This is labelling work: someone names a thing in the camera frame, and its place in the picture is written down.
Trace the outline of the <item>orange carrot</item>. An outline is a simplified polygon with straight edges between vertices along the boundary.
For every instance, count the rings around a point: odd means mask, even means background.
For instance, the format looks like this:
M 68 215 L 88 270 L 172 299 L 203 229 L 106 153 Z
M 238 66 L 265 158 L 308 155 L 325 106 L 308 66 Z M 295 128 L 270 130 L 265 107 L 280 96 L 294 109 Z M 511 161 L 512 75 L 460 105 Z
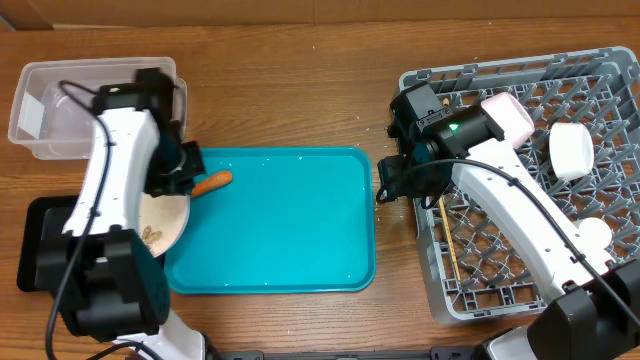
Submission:
M 211 191 L 222 188 L 228 184 L 230 184 L 233 180 L 233 175 L 228 170 L 219 171 L 206 179 L 198 182 L 192 192 L 191 197 L 197 198 L 199 196 L 205 195 Z

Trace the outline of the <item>white plate with food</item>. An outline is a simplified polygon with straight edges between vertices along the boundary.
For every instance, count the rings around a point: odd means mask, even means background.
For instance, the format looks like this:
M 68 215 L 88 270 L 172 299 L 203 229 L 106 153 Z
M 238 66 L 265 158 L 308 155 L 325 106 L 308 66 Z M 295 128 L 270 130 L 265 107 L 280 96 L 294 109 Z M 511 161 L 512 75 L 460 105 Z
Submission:
M 143 193 L 139 206 L 138 233 L 141 237 L 146 226 L 161 231 L 163 236 L 151 246 L 147 246 L 153 257 L 159 257 L 169 250 L 186 228 L 190 211 L 190 197 L 163 195 L 152 197 Z

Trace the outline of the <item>wooden chopstick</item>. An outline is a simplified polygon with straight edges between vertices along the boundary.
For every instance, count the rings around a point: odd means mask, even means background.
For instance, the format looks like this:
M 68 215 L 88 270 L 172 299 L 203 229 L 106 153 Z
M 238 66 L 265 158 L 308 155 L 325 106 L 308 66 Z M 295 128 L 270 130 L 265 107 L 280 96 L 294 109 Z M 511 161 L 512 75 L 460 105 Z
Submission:
M 461 275 L 460 275 L 460 271 L 459 271 L 459 266 L 458 266 L 457 257 L 452 256 L 452 262 L 453 262 L 453 267 L 454 267 L 454 271 L 455 271 L 456 280 L 457 280 L 458 282 L 460 282 L 460 280 L 461 280 Z
M 447 213 L 446 213 L 446 208 L 445 208 L 445 204 L 444 204 L 444 197 L 440 197 L 440 199 L 438 200 L 438 206 L 439 206 L 439 210 L 441 212 L 441 219 L 442 219 L 442 224 L 443 224 L 443 227 L 444 227 L 444 235 L 445 235 L 448 247 L 449 247 L 449 253 L 450 253 L 451 262 L 452 262 L 452 256 L 456 257 L 456 254 L 455 254 L 453 239 L 452 239 L 452 236 L 451 236 L 451 231 L 450 231 L 450 226 L 449 226 L 448 217 L 447 217 Z

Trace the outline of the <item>pale green bowl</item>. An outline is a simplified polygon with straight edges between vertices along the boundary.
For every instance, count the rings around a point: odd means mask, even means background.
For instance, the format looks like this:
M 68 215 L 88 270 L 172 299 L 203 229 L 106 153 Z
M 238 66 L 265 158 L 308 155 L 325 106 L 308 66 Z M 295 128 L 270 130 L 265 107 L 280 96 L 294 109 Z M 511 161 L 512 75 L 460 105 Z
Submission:
M 549 133 L 549 154 L 553 171 L 560 180 L 582 178 L 594 166 L 592 137 L 581 123 L 555 123 Z

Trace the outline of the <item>white paper cup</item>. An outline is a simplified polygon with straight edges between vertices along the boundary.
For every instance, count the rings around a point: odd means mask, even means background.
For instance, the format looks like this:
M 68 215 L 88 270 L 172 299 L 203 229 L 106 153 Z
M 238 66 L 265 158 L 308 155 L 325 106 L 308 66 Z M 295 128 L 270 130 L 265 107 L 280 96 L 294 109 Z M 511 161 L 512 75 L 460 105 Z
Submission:
M 581 251 L 588 253 L 604 251 L 612 240 L 612 231 L 602 219 L 589 217 L 573 222 L 578 230 L 578 245 Z

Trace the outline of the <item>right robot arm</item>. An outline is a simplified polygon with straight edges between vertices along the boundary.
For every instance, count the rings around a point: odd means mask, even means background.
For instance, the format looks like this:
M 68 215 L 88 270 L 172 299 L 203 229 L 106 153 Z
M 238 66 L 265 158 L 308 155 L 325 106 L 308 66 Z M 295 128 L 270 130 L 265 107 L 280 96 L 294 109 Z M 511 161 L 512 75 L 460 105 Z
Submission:
M 376 200 L 433 207 L 451 186 L 468 194 L 522 258 L 545 301 L 527 326 L 466 350 L 467 359 L 614 359 L 639 344 L 639 264 L 613 262 L 608 225 L 570 220 L 531 177 L 517 149 L 528 111 L 502 92 L 454 111 L 425 82 L 391 102 L 400 151 L 378 164 Z

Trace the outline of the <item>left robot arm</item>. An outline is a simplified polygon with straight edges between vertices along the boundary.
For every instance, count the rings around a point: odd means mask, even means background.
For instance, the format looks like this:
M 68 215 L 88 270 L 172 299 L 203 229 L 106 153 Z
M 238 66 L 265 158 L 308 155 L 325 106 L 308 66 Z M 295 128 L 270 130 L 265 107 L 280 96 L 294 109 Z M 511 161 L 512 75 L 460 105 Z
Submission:
M 187 197 L 205 167 L 198 144 L 185 142 L 173 117 L 175 83 L 158 68 L 129 83 L 102 85 L 90 104 L 95 121 L 81 193 L 56 237 L 42 241 L 36 284 L 54 299 L 45 351 L 54 358 L 55 323 L 146 359 L 216 359 L 209 338 L 170 307 L 162 265 L 138 233 L 144 194 Z

